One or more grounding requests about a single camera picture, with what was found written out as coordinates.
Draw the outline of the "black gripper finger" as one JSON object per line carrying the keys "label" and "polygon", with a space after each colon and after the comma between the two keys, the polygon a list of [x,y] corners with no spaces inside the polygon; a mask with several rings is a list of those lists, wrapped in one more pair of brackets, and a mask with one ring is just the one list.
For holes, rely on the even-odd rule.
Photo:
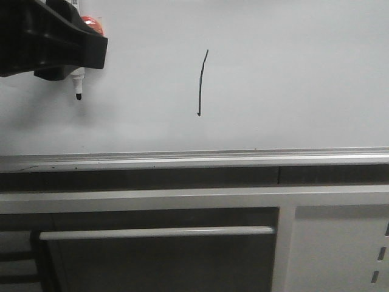
{"label": "black gripper finger", "polygon": [[47,81],[61,81],[67,78],[79,66],[64,65],[34,70],[34,76]]}
{"label": "black gripper finger", "polygon": [[103,69],[108,39],[82,25],[67,1],[1,1],[1,77],[64,65]]}

